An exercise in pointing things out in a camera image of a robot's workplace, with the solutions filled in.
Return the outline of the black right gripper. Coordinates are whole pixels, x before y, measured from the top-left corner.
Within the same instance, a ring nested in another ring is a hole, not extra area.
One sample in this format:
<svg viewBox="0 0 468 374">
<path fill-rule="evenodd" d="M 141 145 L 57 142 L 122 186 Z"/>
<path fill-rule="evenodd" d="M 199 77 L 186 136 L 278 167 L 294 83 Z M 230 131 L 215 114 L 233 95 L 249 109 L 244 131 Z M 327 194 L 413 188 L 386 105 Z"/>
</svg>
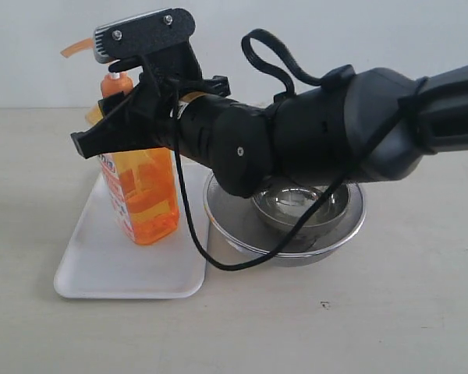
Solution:
<svg viewBox="0 0 468 374">
<path fill-rule="evenodd" d="M 168 122 L 180 97 L 203 89 L 194 52 L 161 50 L 123 58 L 116 66 L 121 72 L 141 67 L 139 83 L 128 94 L 119 92 L 98 101 L 102 119 L 84 132 L 71 134 L 78 154 L 89 159 L 103 153 L 172 148 Z"/>
</svg>

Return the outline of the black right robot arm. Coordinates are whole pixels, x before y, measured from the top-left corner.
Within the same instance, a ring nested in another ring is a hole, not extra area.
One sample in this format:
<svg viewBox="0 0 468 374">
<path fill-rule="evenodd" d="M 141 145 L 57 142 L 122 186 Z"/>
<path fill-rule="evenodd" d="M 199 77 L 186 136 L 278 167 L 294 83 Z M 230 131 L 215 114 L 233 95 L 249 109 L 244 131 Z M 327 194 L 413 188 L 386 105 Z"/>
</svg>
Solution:
<svg viewBox="0 0 468 374">
<path fill-rule="evenodd" d="M 71 135 L 78 153 L 166 147 L 210 168 L 229 194 L 275 184 L 398 181 L 426 155 L 468 150 L 468 65 L 410 79 L 386 68 L 331 71 L 324 85 L 266 108 L 229 97 L 224 76 L 144 76 L 101 102 L 103 119 Z"/>
</svg>

